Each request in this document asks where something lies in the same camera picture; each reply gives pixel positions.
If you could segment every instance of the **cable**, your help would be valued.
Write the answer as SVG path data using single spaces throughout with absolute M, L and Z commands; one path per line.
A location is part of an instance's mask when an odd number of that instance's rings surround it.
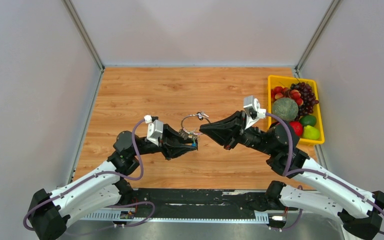
M 289 168 L 291 167 L 292 155 L 293 155 L 293 147 L 292 147 L 293 146 L 293 141 L 292 141 L 291 131 L 289 130 L 288 125 L 280 117 L 278 117 L 278 116 L 276 116 L 274 114 L 268 113 L 268 112 L 266 113 L 266 115 L 276 119 L 284 127 L 284 129 L 286 131 L 287 140 L 288 140 L 288 154 L 287 154 L 287 161 L 286 161 L 285 170 L 283 171 L 282 176 L 286 177 L 286 176 L 289 176 L 291 174 L 309 172 L 309 173 L 314 173 L 314 174 L 318 174 L 318 175 L 320 175 L 322 177 L 325 177 L 324 173 L 322 173 L 320 171 L 317 171 L 317 170 L 308 169 L 308 168 L 301 168 L 301 169 L 295 169 L 295 170 L 289 171 Z M 338 180 L 338 179 L 336 179 L 334 177 L 331 177 L 331 176 L 327 176 L 327 178 L 332 180 L 332 181 L 334 181 L 335 183 L 341 185 L 342 187 L 346 188 L 347 190 L 351 191 L 352 193 L 357 195 L 359 198 L 365 199 L 365 196 L 363 196 L 361 193 L 359 193 L 358 191 L 354 190 L 352 187 L 348 186 L 347 184 L 343 183 L 342 181 L 340 181 L 340 180 Z M 384 217 L 384 211 L 378 205 L 376 205 L 374 202 L 372 202 L 370 200 L 367 200 L 367 202 L 370 205 L 372 205 L 376 210 L 378 210 L 380 212 L 380 214 L 382 214 L 383 217 Z
M 104 230 L 107 230 L 107 229 L 113 229 L 115 227 L 121 227 L 121 228 L 137 227 L 139 225 L 144 224 L 155 213 L 155 204 L 154 203 L 152 203 L 150 201 L 140 201 L 140 202 L 135 202 L 135 203 L 128 204 L 128 205 L 112 205 L 112 206 L 110 206 L 111 208 L 129 208 L 129 207 L 143 205 L 143 204 L 145 204 L 145 205 L 150 204 L 152 206 L 152 211 L 151 211 L 151 213 L 147 217 L 145 217 L 143 220 L 138 221 L 136 223 L 128 224 L 128 225 L 112 224 L 112 225 L 104 226 L 102 228 L 98 228 L 98 229 L 95 229 L 93 231 L 86 232 L 86 233 L 70 233 L 70 232 L 66 231 L 64 234 L 66 234 L 68 236 L 71 236 L 71 237 L 82 237 L 82 236 L 87 236 L 87 235 L 95 234 L 95 233 L 98 233 L 98 232 L 101 232 L 101 231 L 104 231 Z
M 136 123 L 136 125 L 134 126 L 132 132 L 131 132 L 131 140 L 132 140 L 132 144 L 133 144 L 133 148 L 134 148 L 134 151 L 136 153 L 136 156 L 137 156 L 137 160 L 139 162 L 139 166 L 140 166 L 140 175 L 139 177 L 131 177 L 131 176 L 127 176 L 127 175 L 124 175 L 124 174 L 121 174 L 121 173 L 118 173 L 118 172 L 115 172 L 115 171 L 101 171 L 101 172 L 98 172 L 96 173 L 95 175 L 91 175 L 83 180 L 81 180 L 80 182 L 76 183 L 74 186 L 70 187 L 69 189 L 67 189 L 66 191 L 62 192 L 60 195 L 58 196 L 54 196 L 54 197 L 51 197 L 50 199 L 48 200 L 45 200 L 41 203 L 39 203 L 38 205 L 34 206 L 32 209 L 30 209 L 27 214 L 23 217 L 23 220 L 22 220 L 22 224 L 23 226 L 27 229 L 27 230 L 30 230 L 30 231 L 34 231 L 34 229 L 32 227 L 30 227 L 28 224 L 27 224 L 27 220 L 29 218 L 29 216 L 34 212 L 36 211 L 37 209 L 43 207 L 44 205 L 52 202 L 52 201 L 55 201 L 59 198 L 62 198 L 64 197 L 65 195 L 69 194 L 71 191 L 73 191 L 74 189 L 78 188 L 79 186 L 81 186 L 82 184 L 88 182 L 89 180 L 91 179 L 94 179 L 94 178 L 97 178 L 101 175 L 104 175 L 104 174 L 114 174 L 114 175 L 117 175 L 117 176 L 120 176 L 124 179 L 128 179 L 128 180 L 133 180 L 133 181 L 136 181 L 136 180 L 140 180 L 143 176 L 144 176 L 144 166 L 143 166 L 143 163 L 142 163 L 142 158 L 141 158 L 141 155 L 139 153 L 139 150 L 138 150 L 138 146 L 136 144 L 136 140 L 135 140 L 135 132 L 136 132 L 136 129 L 138 128 L 138 126 L 145 122 L 145 119 L 142 119 L 140 120 L 138 123 Z M 144 220 L 138 222 L 138 223 L 135 223 L 135 224 L 131 224 L 129 225 L 129 227 L 134 227 L 134 226 L 138 226 L 140 224 L 143 224 L 147 219 L 149 219 L 152 214 L 154 214 L 155 212 L 155 205 L 152 203 L 152 202 L 141 202 L 141 204 L 144 204 L 144 203 L 148 203 L 148 204 L 151 204 L 153 206 L 153 210 L 151 212 L 151 214 L 145 218 Z M 129 204 L 129 205 L 126 205 L 126 206 L 135 206 L 137 203 L 133 203 L 132 204 Z
M 303 190 L 303 186 L 299 185 L 297 187 L 297 189 L 300 189 L 300 190 Z M 299 209 L 299 213 L 298 213 L 298 216 L 296 217 L 295 221 L 292 223 L 292 225 L 288 226 L 288 227 L 285 227 L 285 228 L 277 228 L 277 227 L 272 227 L 272 229 L 274 230 L 278 230 L 279 232 L 280 231 L 287 231 L 287 230 L 291 230 L 293 228 L 295 228 L 297 226 L 297 223 L 300 221 L 301 217 L 303 216 L 303 210 L 302 209 Z
M 292 163 L 292 154 L 293 154 L 293 151 L 294 151 L 294 149 L 293 149 L 293 145 L 294 144 L 293 144 L 293 141 L 292 141 L 291 131 L 289 130 L 289 127 L 286 124 L 286 122 L 284 122 L 280 117 L 278 117 L 278 116 L 276 116 L 274 114 L 271 114 L 269 112 L 267 112 L 265 115 L 276 119 L 283 126 L 283 128 L 286 131 L 286 136 L 287 136 L 287 141 L 288 141 L 287 161 L 286 161 L 285 170 L 283 171 L 283 174 L 282 174 L 283 177 L 286 177 L 288 175 L 289 167 L 291 166 L 291 163 Z
M 137 161 L 139 162 L 139 167 L 140 167 L 140 175 L 138 177 L 127 178 L 133 181 L 140 180 L 144 176 L 144 165 L 142 164 L 142 157 L 141 157 L 141 154 L 139 153 L 138 145 L 136 144 L 136 139 L 135 139 L 136 129 L 143 122 L 145 122 L 145 119 L 142 119 L 139 122 L 137 122 L 136 125 L 133 127 L 133 130 L 131 131 L 131 142 L 133 143 L 134 152 L 136 153 Z

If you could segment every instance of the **red apple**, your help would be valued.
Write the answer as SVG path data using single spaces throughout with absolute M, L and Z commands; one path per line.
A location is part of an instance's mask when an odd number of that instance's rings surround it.
M 299 121 L 291 121 L 289 125 L 293 128 L 293 131 L 298 137 L 303 134 L 304 128 Z

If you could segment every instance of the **wooden surface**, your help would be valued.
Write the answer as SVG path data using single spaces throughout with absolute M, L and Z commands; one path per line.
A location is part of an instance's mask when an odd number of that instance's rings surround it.
M 96 168 L 114 151 L 116 136 L 131 131 L 144 115 L 159 116 L 175 130 L 183 117 L 204 111 L 212 121 L 243 109 L 244 97 L 256 96 L 267 107 L 267 77 L 292 76 L 290 68 L 176 67 L 106 68 L 98 92 L 75 179 Z M 187 129 L 203 124 L 196 118 Z M 255 124 L 267 129 L 267 120 Z M 146 136 L 147 125 L 136 131 Z M 298 146 L 316 158 L 314 148 Z M 224 150 L 209 137 L 199 139 L 198 151 L 165 160 L 161 153 L 143 155 L 144 176 L 130 181 L 135 188 L 266 189 L 272 180 L 299 185 L 278 176 L 266 164 L 267 155 L 243 145 Z M 139 168 L 132 174 L 139 175 Z

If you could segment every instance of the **gray wall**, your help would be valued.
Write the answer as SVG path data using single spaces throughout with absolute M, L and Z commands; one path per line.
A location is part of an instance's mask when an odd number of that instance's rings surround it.
M 32 194 L 65 185 L 100 72 L 62 1 L 0 0 L 0 239 L 37 239 Z
M 73 0 L 106 65 L 295 65 L 331 0 Z
M 384 0 L 343 1 L 302 76 L 318 83 L 332 172 L 384 191 Z

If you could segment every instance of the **metal plate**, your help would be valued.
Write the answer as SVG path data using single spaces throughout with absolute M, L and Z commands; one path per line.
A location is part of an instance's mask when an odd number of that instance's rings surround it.
M 138 222 L 144 217 L 135 217 L 133 219 L 120 218 L 121 211 L 130 211 L 134 208 L 104 208 L 86 215 L 82 220 L 92 221 L 123 221 L 123 222 Z M 269 215 L 265 212 L 255 211 L 255 218 L 248 219 L 219 219 L 219 218 L 164 218 L 153 217 L 149 222 L 162 223 L 218 223 L 218 224 L 268 224 Z

